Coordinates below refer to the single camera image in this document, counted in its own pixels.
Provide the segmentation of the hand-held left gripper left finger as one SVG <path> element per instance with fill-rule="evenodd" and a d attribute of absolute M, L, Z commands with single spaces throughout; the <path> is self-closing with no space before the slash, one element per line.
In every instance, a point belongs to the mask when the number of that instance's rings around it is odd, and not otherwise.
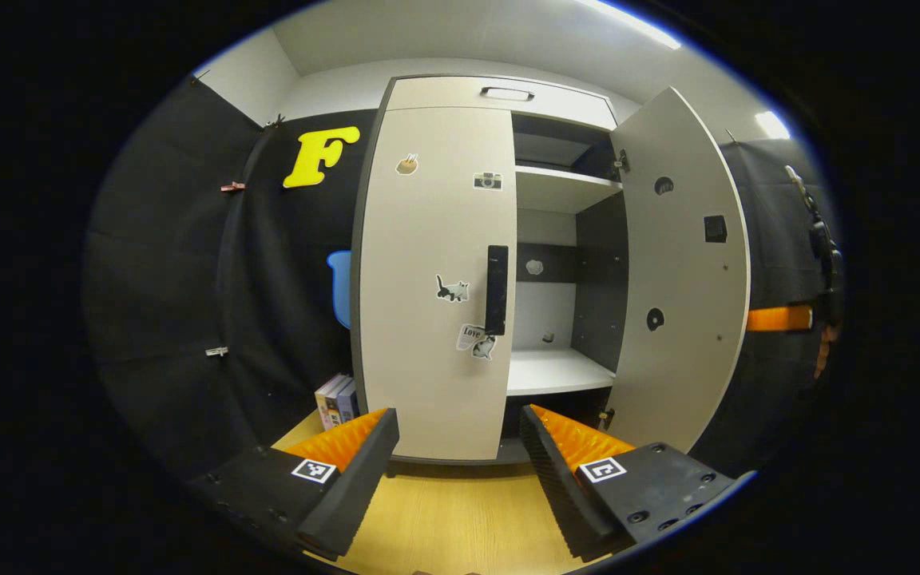
<path fill-rule="evenodd" d="M 264 545 L 335 561 L 347 554 L 399 440 L 383 408 L 286 449 L 259 446 L 189 482 Z"/>

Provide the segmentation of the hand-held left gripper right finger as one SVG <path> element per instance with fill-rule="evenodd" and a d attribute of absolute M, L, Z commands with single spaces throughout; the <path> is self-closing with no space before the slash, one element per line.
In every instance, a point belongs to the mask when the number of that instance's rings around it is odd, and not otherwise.
<path fill-rule="evenodd" d="M 657 545 L 740 488 L 664 442 L 632 446 L 537 405 L 521 441 L 573 557 L 591 563 Z"/>

